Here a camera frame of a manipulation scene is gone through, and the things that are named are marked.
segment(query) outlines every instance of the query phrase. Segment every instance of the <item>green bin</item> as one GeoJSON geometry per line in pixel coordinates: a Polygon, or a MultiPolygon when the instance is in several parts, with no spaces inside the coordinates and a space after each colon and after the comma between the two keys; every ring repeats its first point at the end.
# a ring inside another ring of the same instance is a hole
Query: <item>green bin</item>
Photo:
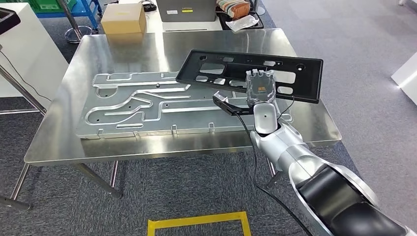
{"type": "MultiPolygon", "coordinates": [[[[35,13],[64,12],[57,0],[0,0],[0,2],[27,2],[35,13]]],[[[65,0],[71,10],[77,0],[65,0]]]]}

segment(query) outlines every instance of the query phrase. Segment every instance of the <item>plastic bag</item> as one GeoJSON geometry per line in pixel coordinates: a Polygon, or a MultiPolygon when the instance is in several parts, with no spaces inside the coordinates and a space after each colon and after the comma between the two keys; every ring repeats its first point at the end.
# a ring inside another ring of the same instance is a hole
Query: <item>plastic bag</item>
{"type": "Polygon", "coordinates": [[[259,19],[255,19],[255,17],[247,15],[238,20],[226,22],[226,24],[231,30],[233,30],[233,32],[236,32],[238,30],[254,26],[258,23],[258,21],[259,19]]]}

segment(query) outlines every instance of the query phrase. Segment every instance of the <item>cardboard box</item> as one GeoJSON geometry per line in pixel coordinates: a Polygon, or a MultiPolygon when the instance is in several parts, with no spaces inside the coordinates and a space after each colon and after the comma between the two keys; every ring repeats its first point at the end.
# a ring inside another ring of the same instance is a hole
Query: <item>cardboard box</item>
{"type": "Polygon", "coordinates": [[[140,3],[109,4],[101,19],[106,34],[145,33],[145,11],[140,3]]]}

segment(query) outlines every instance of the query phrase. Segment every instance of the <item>stainless steel table top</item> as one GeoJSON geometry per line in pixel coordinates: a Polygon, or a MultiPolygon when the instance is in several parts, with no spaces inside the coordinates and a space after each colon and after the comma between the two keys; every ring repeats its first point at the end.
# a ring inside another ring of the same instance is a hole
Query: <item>stainless steel table top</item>
{"type": "MultiPolygon", "coordinates": [[[[98,140],[82,140],[75,135],[96,74],[178,71],[191,49],[296,56],[281,29],[148,33],[141,42],[123,44],[105,35],[84,36],[25,162],[45,166],[249,149],[244,131],[98,140]]],[[[330,145],[341,140],[322,102],[295,102],[291,115],[292,126],[309,145],[330,145]]]]}

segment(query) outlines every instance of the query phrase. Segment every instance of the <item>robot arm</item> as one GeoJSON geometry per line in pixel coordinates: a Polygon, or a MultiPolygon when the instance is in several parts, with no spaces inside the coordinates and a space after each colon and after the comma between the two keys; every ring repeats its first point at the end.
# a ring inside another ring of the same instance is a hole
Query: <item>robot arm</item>
{"type": "Polygon", "coordinates": [[[417,236],[379,210],[375,193],[355,173],[313,154],[292,126],[277,120],[272,73],[247,72],[249,109],[228,104],[219,93],[213,100],[231,115],[236,110],[239,115],[253,113],[253,143],[276,170],[288,175],[298,206],[311,225],[329,236],[417,236]]]}

